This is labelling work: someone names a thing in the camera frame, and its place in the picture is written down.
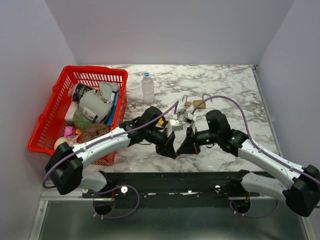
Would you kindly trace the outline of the small brass padlock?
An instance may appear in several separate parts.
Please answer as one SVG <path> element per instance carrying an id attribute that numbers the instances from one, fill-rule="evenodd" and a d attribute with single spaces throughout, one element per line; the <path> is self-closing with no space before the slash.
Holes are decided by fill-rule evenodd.
<path id="1" fill-rule="evenodd" d="M 183 95 L 182 102 L 183 102 L 183 107 L 186 109 L 191 106 L 191 102 L 188 101 L 188 96 L 186 94 Z"/>

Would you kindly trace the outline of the large brass padlock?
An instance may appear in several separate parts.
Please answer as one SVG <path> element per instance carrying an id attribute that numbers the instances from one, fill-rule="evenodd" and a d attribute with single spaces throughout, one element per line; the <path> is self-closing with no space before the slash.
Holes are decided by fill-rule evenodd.
<path id="1" fill-rule="evenodd" d="M 204 102 L 205 99 L 211 97 L 209 93 L 203 93 L 201 99 L 197 99 L 193 101 L 193 108 L 196 109 L 206 109 L 206 103 Z"/>

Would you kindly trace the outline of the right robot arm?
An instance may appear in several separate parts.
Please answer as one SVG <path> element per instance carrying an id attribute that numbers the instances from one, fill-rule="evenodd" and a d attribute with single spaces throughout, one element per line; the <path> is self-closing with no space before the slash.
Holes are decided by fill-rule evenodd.
<path id="1" fill-rule="evenodd" d="M 207 130 L 196 129 L 196 117 L 189 113 L 184 122 L 190 126 L 178 148 L 178 155 L 197 155 L 201 146 L 218 145 L 224 152 L 247 160 L 270 174 L 259 176 L 244 171 L 240 178 L 230 183 L 230 191 L 241 196 L 245 192 L 258 193 L 283 201 L 296 214 L 309 217 L 320 202 L 320 171 L 313 165 L 307 167 L 291 162 L 264 149 L 249 135 L 232 129 L 227 117 L 219 110 L 205 115 Z"/>

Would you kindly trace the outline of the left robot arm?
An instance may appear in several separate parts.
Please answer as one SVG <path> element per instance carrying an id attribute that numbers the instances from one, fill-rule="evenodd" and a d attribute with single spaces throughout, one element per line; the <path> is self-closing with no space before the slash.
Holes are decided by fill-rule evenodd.
<path id="1" fill-rule="evenodd" d="M 101 172 L 86 174 L 85 168 L 100 158 L 115 151 L 128 148 L 146 140 L 155 145 L 158 155 L 175 159 L 175 133 L 169 123 L 165 128 L 157 126 L 164 117 L 158 108 L 149 107 L 140 117 L 124 121 L 114 130 L 93 140 L 70 146 L 59 144 L 45 167 L 46 177 L 61 195 L 79 187 L 93 190 L 99 197 L 110 194 L 111 185 Z"/>

